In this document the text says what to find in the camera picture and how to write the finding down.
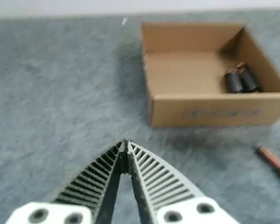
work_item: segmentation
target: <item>gray gripper finger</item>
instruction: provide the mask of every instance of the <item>gray gripper finger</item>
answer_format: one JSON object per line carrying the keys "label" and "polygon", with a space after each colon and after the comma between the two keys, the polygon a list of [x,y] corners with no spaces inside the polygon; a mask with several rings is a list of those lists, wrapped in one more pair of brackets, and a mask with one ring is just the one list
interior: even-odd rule
{"label": "gray gripper finger", "polygon": [[104,151],[53,202],[86,206],[91,209],[94,223],[111,223],[119,179],[123,172],[120,158],[125,151],[125,140]]}
{"label": "gray gripper finger", "polygon": [[129,173],[143,224],[157,224],[160,208],[204,194],[189,179],[149,150],[127,143]]}

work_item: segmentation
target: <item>black rubber cylinder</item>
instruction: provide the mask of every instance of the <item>black rubber cylinder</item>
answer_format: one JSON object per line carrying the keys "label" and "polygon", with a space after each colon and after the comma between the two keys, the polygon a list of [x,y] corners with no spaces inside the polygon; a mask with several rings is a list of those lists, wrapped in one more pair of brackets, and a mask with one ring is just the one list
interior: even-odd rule
{"label": "black rubber cylinder", "polygon": [[226,89],[229,93],[240,93],[243,92],[243,86],[239,75],[237,72],[235,73],[227,73],[224,76]]}
{"label": "black rubber cylinder", "polygon": [[245,67],[245,69],[239,73],[239,77],[242,82],[244,92],[261,92],[259,80],[249,68]]}

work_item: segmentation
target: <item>small white debris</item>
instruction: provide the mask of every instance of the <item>small white debris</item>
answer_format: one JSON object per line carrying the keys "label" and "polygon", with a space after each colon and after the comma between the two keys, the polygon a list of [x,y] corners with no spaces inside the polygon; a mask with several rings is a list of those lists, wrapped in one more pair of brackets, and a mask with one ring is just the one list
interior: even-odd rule
{"label": "small white debris", "polygon": [[123,18],[121,25],[124,26],[127,21],[127,18]]}

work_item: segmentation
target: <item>screw hole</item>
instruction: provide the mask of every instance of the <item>screw hole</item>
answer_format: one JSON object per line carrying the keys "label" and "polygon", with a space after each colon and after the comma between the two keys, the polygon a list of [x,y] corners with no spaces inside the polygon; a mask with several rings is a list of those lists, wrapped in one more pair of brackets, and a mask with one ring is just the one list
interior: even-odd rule
{"label": "screw hole", "polygon": [[83,216],[80,213],[72,213],[65,219],[65,224],[80,224]]}
{"label": "screw hole", "polygon": [[198,211],[199,213],[204,214],[204,213],[211,213],[211,212],[214,212],[215,209],[214,209],[214,207],[211,206],[210,204],[202,203],[202,204],[199,204],[199,205],[197,206],[197,211]]}
{"label": "screw hole", "polygon": [[47,209],[38,209],[35,210],[30,216],[29,216],[29,222],[37,224],[42,223],[48,216],[48,210]]}
{"label": "screw hole", "polygon": [[177,211],[168,211],[165,213],[164,219],[168,223],[175,223],[182,220],[182,215]]}

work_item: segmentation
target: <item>cardboard box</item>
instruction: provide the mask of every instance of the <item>cardboard box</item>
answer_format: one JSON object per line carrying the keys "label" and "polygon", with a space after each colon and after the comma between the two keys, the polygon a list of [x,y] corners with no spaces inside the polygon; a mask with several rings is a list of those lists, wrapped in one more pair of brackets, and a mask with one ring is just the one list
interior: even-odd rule
{"label": "cardboard box", "polygon": [[[150,125],[236,126],[280,118],[280,77],[241,24],[143,23],[143,66]],[[238,62],[262,93],[226,93],[223,76]]]}

